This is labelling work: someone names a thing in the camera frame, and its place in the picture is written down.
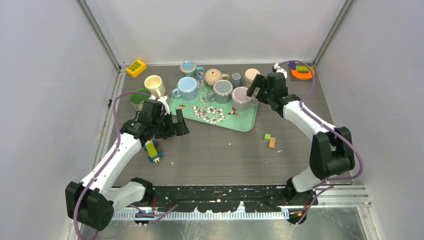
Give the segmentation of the tall floral mug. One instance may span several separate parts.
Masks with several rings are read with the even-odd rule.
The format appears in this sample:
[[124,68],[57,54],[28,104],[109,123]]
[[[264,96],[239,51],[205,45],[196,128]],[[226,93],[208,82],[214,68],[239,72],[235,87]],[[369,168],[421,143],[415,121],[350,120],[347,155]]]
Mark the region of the tall floral mug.
[[249,88],[252,85],[256,75],[260,75],[260,74],[261,74],[260,71],[256,68],[247,69],[244,72],[243,86],[246,88]]

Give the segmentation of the lilac mug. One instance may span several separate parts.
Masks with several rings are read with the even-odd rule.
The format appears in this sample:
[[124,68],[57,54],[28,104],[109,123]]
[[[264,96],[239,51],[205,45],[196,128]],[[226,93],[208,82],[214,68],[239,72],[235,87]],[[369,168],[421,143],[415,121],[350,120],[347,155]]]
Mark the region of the lilac mug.
[[248,88],[236,87],[231,93],[231,105],[236,112],[246,111],[249,107],[256,107],[258,101],[247,95]]

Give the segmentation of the grey mug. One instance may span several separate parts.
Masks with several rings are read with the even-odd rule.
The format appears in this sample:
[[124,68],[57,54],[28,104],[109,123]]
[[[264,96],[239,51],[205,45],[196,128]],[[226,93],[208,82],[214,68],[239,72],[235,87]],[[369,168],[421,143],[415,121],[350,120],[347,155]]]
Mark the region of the grey mug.
[[234,87],[229,80],[218,80],[214,83],[212,91],[207,94],[208,102],[217,102],[218,104],[227,104],[231,101]]

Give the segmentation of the cream plain mug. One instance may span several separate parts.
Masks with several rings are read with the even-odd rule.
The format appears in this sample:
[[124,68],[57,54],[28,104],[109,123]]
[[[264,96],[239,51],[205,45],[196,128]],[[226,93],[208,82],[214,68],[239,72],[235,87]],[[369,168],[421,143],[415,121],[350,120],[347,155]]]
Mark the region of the cream plain mug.
[[144,80],[144,86],[156,98],[163,97],[166,94],[166,87],[159,75],[150,75]]

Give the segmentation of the cream floral mug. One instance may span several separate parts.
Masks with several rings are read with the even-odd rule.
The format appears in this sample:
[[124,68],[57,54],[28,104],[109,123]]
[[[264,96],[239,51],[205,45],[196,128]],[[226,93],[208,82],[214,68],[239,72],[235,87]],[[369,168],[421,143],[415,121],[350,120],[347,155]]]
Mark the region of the cream floral mug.
[[135,89],[134,92],[137,93],[132,93],[130,95],[130,101],[136,111],[141,111],[144,102],[150,98],[151,92],[147,88],[138,88]]

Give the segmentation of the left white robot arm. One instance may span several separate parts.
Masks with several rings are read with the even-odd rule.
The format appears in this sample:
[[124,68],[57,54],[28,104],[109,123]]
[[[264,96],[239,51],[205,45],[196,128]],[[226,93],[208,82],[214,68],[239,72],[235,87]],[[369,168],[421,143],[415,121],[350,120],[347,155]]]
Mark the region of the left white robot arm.
[[65,188],[66,211],[76,224],[96,231],[104,230],[114,213],[138,203],[148,207],[155,197],[153,184],[139,177],[112,190],[117,177],[132,157],[151,139],[166,139],[189,134],[183,111],[175,110],[176,122],[167,97],[148,99],[135,118],[119,128],[117,139],[99,164],[80,182],[71,181]]

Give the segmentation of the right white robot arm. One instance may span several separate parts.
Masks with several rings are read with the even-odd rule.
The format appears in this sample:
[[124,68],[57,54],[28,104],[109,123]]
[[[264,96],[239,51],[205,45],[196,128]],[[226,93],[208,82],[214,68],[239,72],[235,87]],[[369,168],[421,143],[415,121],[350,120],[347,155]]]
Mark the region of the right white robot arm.
[[287,180],[285,198],[291,205],[299,205],[325,179],[338,176],[355,167],[351,132],[346,127],[335,127],[311,112],[301,99],[288,92],[286,77],[280,70],[266,76],[257,74],[246,94],[267,104],[282,118],[292,122],[310,140],[309,166]]

